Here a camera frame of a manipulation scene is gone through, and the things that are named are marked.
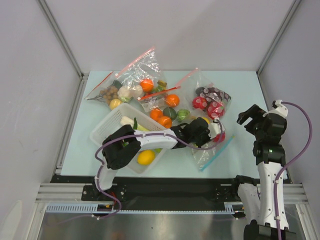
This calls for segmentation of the red fake apple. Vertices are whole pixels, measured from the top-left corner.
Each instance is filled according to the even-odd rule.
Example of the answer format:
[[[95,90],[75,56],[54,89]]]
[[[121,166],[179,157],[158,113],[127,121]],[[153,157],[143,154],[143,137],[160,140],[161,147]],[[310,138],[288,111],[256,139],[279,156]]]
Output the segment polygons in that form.
[[[214,138],[213,138],[213,142],[214,143],[222,143],[226,138],[226,133],[223,131],[221,133],[218,133]]]

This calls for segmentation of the blue zip clear bag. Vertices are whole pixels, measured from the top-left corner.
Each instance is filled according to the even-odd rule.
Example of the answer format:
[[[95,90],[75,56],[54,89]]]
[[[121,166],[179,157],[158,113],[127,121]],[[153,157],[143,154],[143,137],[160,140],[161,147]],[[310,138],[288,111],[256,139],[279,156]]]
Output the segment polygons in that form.
[[[210,122],[220,121],[219,118],[211,120]],[[176,136],[182,141],[191,146],[191,155],[199,171],[204,171],[224,150],[227,149],[229,144],[235,138],[234,135],[228,134],[225,129],[225,140],[220,143],[210,142],[204,144],[202,147],[197,147],[195,144],[190,143],[190,139],[193,133],[198,133],[208,129],[208,124],[200,117],[193,119],[190,122],[183,122],[177,126],[172,127]]]

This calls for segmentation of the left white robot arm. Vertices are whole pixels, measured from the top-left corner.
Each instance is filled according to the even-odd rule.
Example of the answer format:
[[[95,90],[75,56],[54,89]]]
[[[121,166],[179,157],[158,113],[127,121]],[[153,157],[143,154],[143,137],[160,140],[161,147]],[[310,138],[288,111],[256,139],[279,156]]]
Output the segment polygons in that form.
[[[141,131],[129,124],[122,126],[102,142],[94,155],[101,166],[94,177],[92,194],[99,200],[107,199],[117,171],[126,167],[139,152],[185,147],[202,150],[219,130],[218,125],[209,124],[201,117],[161,131]]]

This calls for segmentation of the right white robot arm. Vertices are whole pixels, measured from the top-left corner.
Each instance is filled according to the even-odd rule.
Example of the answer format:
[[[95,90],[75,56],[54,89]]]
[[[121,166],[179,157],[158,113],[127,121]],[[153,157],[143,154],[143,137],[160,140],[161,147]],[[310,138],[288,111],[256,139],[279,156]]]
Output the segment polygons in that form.
[[[264,111],[254,104],[238,115],[237,123],[245,125],[255,137],[253,155],[259,173],[259,182],[248,176],[237,175],[230,188],[231,196],[242,201],[247,224],[245,240],[295,240],[296,233],[289,230],[284,204],[284,171],[286,153],[280,144],[287,129],[288,109],[281,100]]]

